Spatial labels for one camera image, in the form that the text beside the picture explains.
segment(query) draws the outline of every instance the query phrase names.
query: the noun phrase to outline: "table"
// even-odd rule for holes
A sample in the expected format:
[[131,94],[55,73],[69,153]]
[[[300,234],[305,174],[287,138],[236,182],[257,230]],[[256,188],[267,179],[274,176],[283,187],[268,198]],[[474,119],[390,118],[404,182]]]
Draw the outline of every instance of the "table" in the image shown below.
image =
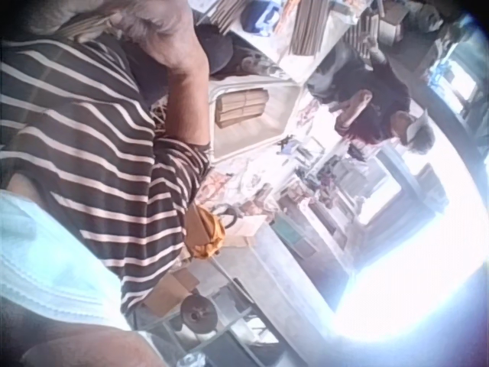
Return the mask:
[[[206,13],[217,1],[189,0],[189,4],[193,9],[201,13]],[[287,21],[283,24],[282,31],[279,34],[273,34],[271,37],[255,36],[243,31],[239,20],[235,21],[231,26],[231,30],[251,44],[251,46],[257,48],[265,56],[269,57],[294,82],[303,85],[325,56],[329,54],[331,49],[343,37],[349,29],[350,24],[346,24],[334,11],[331,11],[326,25],[321,51],[314,57],[305,57],[289,54],[289,45],[292,39],[295,19],[296,10],[290,14]]]

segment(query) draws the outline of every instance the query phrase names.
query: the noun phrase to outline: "person wearing cap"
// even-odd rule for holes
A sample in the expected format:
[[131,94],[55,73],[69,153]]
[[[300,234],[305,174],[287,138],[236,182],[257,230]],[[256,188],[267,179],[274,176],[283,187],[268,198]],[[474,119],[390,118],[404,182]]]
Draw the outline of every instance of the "person wearing cap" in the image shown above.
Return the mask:
[[333,53],[335,61],[323,61],[330,64],[328,73],[334,75],[316,74],[309,81],[309,90],[321,99],[335,86],[340,103],[331,111],[342,110],[335,123],[341,136],[367,145],[397,138],[413,153],[426,154],[435,142],[427,111],[419,118],[410,114],[406,84],[392,70],[377,41],[367,36],[364,42],[370,50],[372,70],[365,67],[356,50],[340,43]]

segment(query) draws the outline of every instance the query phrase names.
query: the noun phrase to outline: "face mask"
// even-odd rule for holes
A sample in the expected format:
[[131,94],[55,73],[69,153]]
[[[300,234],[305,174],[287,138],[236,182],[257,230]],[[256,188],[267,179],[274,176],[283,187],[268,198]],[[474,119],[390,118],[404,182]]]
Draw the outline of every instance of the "face mask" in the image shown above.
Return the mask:
[[121,285],[36,203],[0,190],[0,295],[43,317],[129,330]]

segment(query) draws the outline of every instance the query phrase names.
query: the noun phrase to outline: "striped shirt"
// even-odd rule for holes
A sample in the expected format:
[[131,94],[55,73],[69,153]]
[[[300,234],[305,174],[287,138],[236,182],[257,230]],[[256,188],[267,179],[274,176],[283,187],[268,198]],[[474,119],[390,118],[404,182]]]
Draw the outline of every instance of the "striped shirt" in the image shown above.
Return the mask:
[[121,309],[144,300],[184,246],[184,214],[209,161],[155,134],[127,59],[87,44],[2,42],[0,184],[29,178],[49,213],[121,280]]

